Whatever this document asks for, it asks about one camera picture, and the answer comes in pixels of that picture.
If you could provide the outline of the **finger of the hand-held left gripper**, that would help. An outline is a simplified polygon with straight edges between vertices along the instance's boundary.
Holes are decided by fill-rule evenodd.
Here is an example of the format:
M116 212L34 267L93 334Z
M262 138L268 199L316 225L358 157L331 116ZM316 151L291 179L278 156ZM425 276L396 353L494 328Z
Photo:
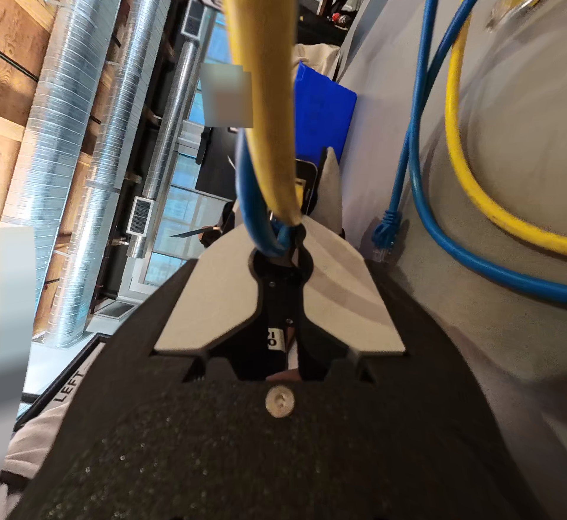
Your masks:
M333 233L344 237L341 173L332 147L322 150L315 189L315 220Z

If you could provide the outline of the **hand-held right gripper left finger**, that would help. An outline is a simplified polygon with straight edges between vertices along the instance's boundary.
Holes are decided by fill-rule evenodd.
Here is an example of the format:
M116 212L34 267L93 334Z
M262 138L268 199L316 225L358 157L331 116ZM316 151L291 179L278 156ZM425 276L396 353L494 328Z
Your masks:
M202 253L154 345L156 354L225 358L238 378L265 378L267 311L252 270L255 253L242 224Z

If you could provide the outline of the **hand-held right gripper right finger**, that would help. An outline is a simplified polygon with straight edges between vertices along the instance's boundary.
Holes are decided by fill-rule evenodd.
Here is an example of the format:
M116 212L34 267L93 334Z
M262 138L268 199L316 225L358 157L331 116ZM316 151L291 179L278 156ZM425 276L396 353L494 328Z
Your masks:
M299 374L323 381L335 361L355 368L407 349L365 260L338 234L304 216L299 227Z

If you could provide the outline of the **black ethernet port adapter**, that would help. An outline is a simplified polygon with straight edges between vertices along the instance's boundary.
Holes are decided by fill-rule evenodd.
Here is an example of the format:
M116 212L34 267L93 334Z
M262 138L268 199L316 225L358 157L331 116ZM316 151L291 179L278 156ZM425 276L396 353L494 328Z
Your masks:
M317 166L312 162L296 158L295 192L303 215L307 215L311 211L311 205L316 196L317 180Z

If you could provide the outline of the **blue plastic bin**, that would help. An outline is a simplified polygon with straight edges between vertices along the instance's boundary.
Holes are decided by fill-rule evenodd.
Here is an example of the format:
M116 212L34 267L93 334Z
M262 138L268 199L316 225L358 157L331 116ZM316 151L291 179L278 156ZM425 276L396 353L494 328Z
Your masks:
M294 81L296 157L319 164L332 148L341 160L357 94L300 62Z

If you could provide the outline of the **narrow metal vent pipe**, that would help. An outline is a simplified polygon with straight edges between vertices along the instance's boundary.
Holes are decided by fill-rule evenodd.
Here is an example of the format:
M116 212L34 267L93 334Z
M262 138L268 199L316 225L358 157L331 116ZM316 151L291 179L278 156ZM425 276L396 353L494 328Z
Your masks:
M206 40L210 39L210 30L214 27L216 12L190 0L181 34L185 42L175 68L166 108L158 131L157 141L152 154L141 198L132 207L136 212L138 205L151 205L144 236L132 236L127 256L142 259L148 246L148 240L154 231L154 218L157 210L159 192L165 174L171 162L174 145L181 133L185 119L197 89L200 68L206 53Z

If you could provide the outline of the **person's white garment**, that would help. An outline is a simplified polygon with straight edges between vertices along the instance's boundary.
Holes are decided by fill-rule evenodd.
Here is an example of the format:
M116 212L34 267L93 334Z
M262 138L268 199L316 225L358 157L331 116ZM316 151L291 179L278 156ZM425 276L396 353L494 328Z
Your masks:
M16 432L1 467L1 481L29 482L38 474L69 406L67 402L45 410Z

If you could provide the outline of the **large smooth metal duct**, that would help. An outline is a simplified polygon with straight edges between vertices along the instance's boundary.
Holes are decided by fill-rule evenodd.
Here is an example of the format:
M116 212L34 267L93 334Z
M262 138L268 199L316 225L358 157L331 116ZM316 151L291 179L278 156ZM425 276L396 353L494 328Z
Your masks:
M133 0L43 343L65 348L90 305L171 0Z

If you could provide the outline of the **wide spiral metal duct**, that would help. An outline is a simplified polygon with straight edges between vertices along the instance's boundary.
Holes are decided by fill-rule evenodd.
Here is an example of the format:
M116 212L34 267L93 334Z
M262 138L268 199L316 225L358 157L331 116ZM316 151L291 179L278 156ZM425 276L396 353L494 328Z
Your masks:
M2 221L33 228L35 305L60 230L121 0L60 0Z

